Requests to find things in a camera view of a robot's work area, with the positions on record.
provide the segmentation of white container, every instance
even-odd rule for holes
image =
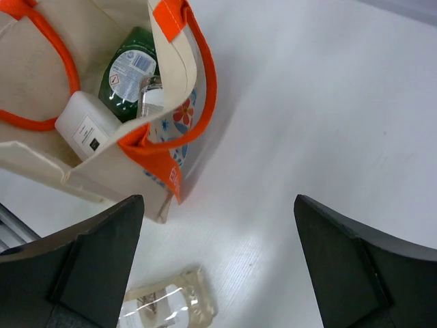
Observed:
[[[56,120],[55,128],[84,161],[103,149],[121,125],[99,98],[77,91]]]

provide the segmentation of tabletop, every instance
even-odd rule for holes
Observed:
[[[298,194],[437,248],[437,28],[354,0],[192,7],[218,75],[208,155],[165,225],[144,221],[129,288],[199,264],[213,327],[322,327]],[[45,236],[94,204],[0,171],[0,202]]]

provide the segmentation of bottle label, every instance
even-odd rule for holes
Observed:
[[[85,116],[72,137],[87,157],[94,155],[108,141],[108,136],[89,115]]]
[[[139,84],[143,77],[155,73],[156,61],[140,50],[122,53],[109,70],[109,86],[117,96],[130,103],[138,101]]]
[[[170,285],[123,303],[119,328],[188,328],[188,306],[181,288]]]

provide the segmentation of bag handle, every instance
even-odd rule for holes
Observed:
[[[37,5],[35,0],[0,0],[0,11],[20,20],[26,16],[40,30],[43,36],[53,45],[64,63],[68,82],[70,84],[70,95],[81,89],[79,75],[77,74],[74,60],[65,46],[62,39],[57,35],[56,31],[51,27],[47,20],[39,12],[34,10]],[[0,109],[0,120],[3,120],[13,126],[31,131],[50,131],[55,128],[57,118],[51,118],[45,121],[34,121],[27,118],[22,118],[18,115],[9,113]]]
[[[152,143],[147,140],[147,137],[144,137],[141,145],[137,143],[135,152],[137,155],[143,156],[168,151],[172,148],[178,148],[196,140],[196,138],[206,130],[206,127],[212,118],[212,114],[214,113],[217,98],[217,77],[211,50],[206,43],[205,37],[197,24],[193,10],[188,2],[186,0],[161,0],[154,9],[154,17],[169,42],[171,42],[181,32],[186,24],[190,27],[197,42],[197,46],[199,47],[205,69],[206,99],[199,121],[192,129],[180,138],[162,143]],[[120,139],[118,145],[121,148],[124,148],[126,145],[132,145],[133,140],[138,140],[140,135],[146,135],[147,132],[148,128],[142,126]]]

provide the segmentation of orange strap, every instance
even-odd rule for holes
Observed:
[[[180,202],[179,188],[182,182],[179,165],[171,158],[169,149],[189,144],[208,126],[214,112],[217,97],[217,80],[211,50],[195,20],[186,0],[161,0],[154,10],[154,17],[163,33],[171,42],[186,24],[190,27],[203,60],[206,78],[206,99],[198,123],[181,138],[162,143],[152,143],[147,138],[149,126],[145,125],[118,141],[124,153],[151,174],[158,176]]]
[[[73,93],[79,91],[81,88],[74,60],[62,39],[57,35],[56,31],[50,26],[43,15],[34,10],[33,7],[36,4],[37,3],[35,0],[0,0],[0,11],[9,14],[16,20],[20,20],[24,16],[29,17],[34,25],[40,30],[42,35],[44,35],[55,47],[56,51],[59,53],[59,56],[61,56],[70,84],[70,95],[73,95]],[[34,121],[0,109],[0,120],[25,130],[53,130],[55,128],[56,119],[57,118],[51,118],[46,121]]]

